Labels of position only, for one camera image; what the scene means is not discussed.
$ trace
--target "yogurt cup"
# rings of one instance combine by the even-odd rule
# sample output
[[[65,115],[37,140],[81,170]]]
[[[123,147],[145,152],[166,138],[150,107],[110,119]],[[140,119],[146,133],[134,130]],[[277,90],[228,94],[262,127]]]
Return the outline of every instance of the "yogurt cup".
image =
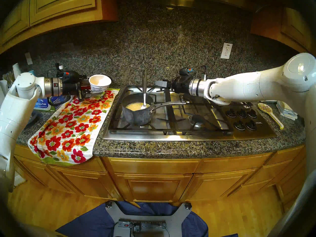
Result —
[[[92,92],[104,92],[109,88],[111,79],[105,75],[93,75],[89,78]]]

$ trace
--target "kitchen counter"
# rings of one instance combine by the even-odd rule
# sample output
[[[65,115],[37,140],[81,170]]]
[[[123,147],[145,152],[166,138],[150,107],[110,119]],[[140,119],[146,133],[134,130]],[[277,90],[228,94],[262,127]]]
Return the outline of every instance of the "kitchen counter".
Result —
[[[123,87],[116,96],[114,107]],[[284,124],[280,130],[278,125],[265,113],[261,115],[268,121],[277,137],[268,139],[241,141],[211,141],[211,142],[134,142],[103,140],[102,135],[110,115],[105,119],[94,144],[94,156],[124,157],[124,158],[215,158],[261,154],[281,149],[299,146],[305,142],[304,121],[299,117],[296,121],[282,117],[275,104],[269,104],[273,113]],[[28,139],[49,119],[53,113],[42,112],[42,117],[30,128],[25,128],[17,139],[18,144],[27,146]]]

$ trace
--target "outlet cover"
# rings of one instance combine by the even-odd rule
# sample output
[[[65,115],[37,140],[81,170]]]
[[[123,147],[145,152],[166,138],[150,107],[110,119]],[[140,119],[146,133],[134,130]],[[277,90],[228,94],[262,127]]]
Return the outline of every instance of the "outlet cover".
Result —
[[[231,43],[224,43],[221,59],[229,59],[230,52],[232,51],[233,44]]]
[[[29,52],[25,53],[26,61],[28,65],[33,64],[32,59],[31,59],[31,54]]]

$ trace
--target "gas stove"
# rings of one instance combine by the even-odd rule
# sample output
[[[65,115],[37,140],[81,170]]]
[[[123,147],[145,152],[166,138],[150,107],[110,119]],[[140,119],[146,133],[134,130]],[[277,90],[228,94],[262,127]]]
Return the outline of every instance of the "gas stove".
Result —
[[[187,101],[184,106],[165,106],[155,110],[144,126],[132,126],[122,113],[122,99],[142,93],[142,86],[126,86],[108,119],[103,139],[122,141],[219,141],[276,137],[252,103],[219,106],[207,99],[178,94],[160,87],[147,87],[155,103]]]

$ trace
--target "dish towel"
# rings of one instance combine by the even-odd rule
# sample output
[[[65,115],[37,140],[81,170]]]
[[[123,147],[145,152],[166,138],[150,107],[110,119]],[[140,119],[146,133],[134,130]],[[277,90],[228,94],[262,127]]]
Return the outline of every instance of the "dish towel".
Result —
[[[29,139],[28,146],[44,163],[71,166],[92,157],[101,126],[119,89],[80,102],[64,103]]]
[[[289,118],[291,120],[296,120],[297,119],[297,113],[295,113],[290,106],[288,106],[286,103],[282,101],[277,101],[276,107],[280,112],[280,115]]]

